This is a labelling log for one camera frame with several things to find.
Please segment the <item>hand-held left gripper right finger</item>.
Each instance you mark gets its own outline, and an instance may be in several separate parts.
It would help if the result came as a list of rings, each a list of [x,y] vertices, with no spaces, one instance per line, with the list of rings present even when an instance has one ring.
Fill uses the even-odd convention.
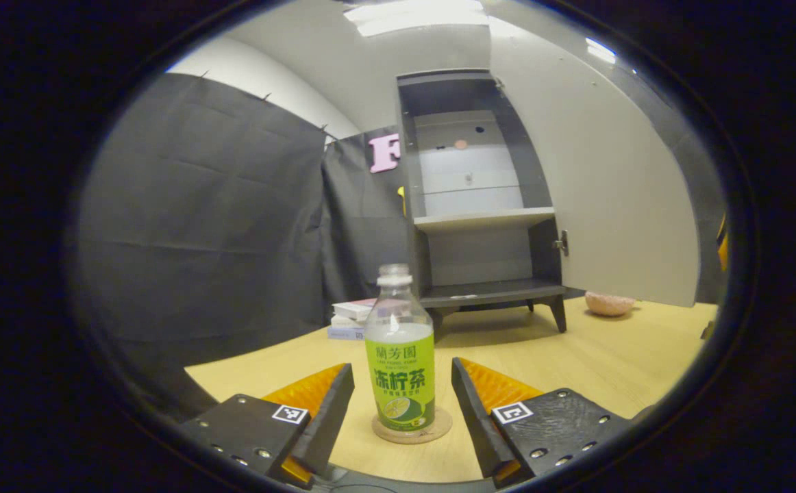
[[[463,357],[451,383],[483,477],[502,489],[549,479],[635,423],[567,388],[542,391]]]

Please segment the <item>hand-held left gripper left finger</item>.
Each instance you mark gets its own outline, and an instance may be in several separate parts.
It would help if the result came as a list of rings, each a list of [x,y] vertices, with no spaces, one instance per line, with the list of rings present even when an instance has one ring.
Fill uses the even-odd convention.
[[[351,364],[339,363],[266,396],[236,394],[181,428],[239,468],[310,489],[328,468],[354,388]]]

